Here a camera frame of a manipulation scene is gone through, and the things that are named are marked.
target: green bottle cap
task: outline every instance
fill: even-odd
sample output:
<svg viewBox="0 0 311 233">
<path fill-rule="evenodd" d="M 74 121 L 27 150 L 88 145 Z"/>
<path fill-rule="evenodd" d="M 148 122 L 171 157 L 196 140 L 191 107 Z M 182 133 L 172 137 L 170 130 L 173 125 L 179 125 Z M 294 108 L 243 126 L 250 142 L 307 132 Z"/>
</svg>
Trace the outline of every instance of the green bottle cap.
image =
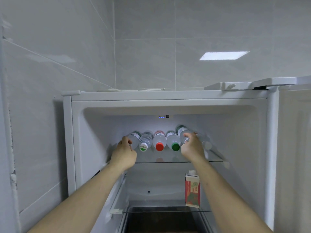
<svg viewBox="0 0 311 233">
<path fill-rule="evenodd" d="M 177 142 L 174 142 L 172 144 L 172 150 L 173 151 L 179 151 L 179 149 L 180 149 L 180 145 Z"/>
</svg>

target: refrigerator door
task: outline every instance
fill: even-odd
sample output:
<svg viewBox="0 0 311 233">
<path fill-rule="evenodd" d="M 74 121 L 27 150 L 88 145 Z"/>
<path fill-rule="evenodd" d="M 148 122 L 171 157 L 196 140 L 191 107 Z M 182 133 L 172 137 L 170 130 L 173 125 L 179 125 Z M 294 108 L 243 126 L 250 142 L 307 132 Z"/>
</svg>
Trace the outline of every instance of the refrigerator door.
<svg viewBox="0 0 311 233">
<path fill-rule="evenodd" d="M 279 87 L 275 232 L 302 233 L 311 229 L 311 84 L 308 83 L 311 77 L 302 77 L 297 85 Z"/>
</svg>

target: wall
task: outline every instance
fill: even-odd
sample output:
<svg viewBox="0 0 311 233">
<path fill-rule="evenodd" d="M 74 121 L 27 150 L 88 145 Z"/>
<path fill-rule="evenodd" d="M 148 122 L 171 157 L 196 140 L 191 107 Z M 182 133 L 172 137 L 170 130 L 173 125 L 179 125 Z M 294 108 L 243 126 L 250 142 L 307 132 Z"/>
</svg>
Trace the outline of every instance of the wall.
<svg viewBox="0 0 311 233">
<path fill-rule="evenodd" d="M 68 195 L 62 91 L 115 87 L 113 0 L 2 0 L 7 124 L 21 231 Z"/>
<path fill-rule="evenodd" d="M 311 0 L 115 0 L 118 89 L 311 74 Z M 206 52 L 249 51 L 200 61 Z"/>
</svg>

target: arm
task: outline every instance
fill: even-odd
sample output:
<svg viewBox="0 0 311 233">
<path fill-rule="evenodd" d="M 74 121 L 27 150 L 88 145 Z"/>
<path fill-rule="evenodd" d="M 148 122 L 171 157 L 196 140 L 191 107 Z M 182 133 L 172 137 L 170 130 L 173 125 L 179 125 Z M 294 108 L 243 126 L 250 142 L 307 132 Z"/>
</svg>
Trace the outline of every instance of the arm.
<svg viewBox="0 0 311 233">
<path fill-rule="evenodd" d="M 135 164 L 137 154 L 123 137 L 108 164 L 29 232 L 90 232 L 119 176 Z"/>
<path fill-rule="evenodd" d="M 270 233 L 271 229 L 247 205 L 226 180 L 204 157 L 201 142 L 195 133 L 186 133 L 189 142 L 181 146 L 181 153 L 194 165 L 208 198 L 216 222 L 223 233 Z"/>
</svg>

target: hand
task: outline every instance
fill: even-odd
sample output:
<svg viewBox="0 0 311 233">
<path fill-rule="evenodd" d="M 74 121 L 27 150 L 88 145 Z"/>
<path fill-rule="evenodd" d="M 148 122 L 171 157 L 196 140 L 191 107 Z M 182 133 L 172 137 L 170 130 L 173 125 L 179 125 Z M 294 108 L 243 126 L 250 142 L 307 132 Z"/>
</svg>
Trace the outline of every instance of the hand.
<svg viewBox="0 0 311 233">
<path fill-rule="evenodd" d="M 184 133 L 184 136 L 189 137 L 189 141 L 181 146 L 181 154 L 192 163 L 205 159 L 202 143 L 196 134 Z"/>
<path fill-rule="evenodd" d="M 121 172 L 133 167 L 136 162 L 137 153 L 130 144 L 132 144 L 130 139 L 126 136 L 122 137 L 111 156 L 110 165 L 114 165 Z"/>
</svg>

